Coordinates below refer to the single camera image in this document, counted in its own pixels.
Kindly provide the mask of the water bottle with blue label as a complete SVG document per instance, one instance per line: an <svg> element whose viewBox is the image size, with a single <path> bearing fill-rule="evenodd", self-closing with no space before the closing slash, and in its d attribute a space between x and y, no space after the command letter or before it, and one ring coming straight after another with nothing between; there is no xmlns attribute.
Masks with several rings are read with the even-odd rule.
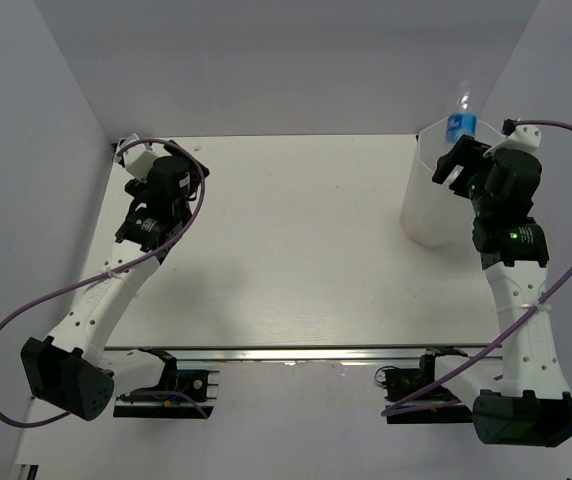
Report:
<svg viewBox="0 0 572 480"><path fill-rule="evenodd" d="M472 108L471 94L462 93L447 118L445 140L450 144L455 144L464 135L474 137L476 127L477 115Z"/></svg>

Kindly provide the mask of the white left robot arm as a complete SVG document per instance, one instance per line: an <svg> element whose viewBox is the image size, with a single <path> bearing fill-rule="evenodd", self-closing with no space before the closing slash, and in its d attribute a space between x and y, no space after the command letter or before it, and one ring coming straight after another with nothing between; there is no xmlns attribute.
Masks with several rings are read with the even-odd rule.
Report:
<svg viewBox="0 0 572 480"><path fill-rule="evenodd" d="M177 362L156 348L110 356L105 347L140 288L186 233L208 169L174 141L131 136L116 157L131 175L132 201L98 279L47 336L30 338L20 357L34 397L86 421L123 395L177 395Z"/></svg>

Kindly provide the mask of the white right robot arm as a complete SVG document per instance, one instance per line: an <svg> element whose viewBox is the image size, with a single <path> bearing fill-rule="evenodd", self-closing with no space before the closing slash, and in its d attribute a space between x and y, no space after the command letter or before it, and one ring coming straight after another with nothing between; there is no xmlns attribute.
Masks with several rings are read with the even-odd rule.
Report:
<svg viewBox="0 0 572 480"><path fill-rule="evenodd" d="M541 173L528 152L464 135L438 159L432 177L472 204L472 240L505 336L503 365L501 379L486 382L470 370L453 377L434 363L419 371L417 384L429 398L451 391L465 401L487 445L553 448L572 437L572 395L540 298L548 275L546 236L530 215Z"/></svg>

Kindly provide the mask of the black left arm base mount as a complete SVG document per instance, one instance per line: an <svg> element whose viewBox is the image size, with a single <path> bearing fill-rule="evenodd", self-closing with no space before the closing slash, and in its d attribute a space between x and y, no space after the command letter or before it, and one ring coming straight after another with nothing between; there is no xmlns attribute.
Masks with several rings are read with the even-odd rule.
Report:
<svg viewBox="0 0 572 480"><path fill-rule="evenodd" d="M184 363L159 348L138 348L102 359L115 381L115 418L199 419L213 413L220 371Z"/></svg>

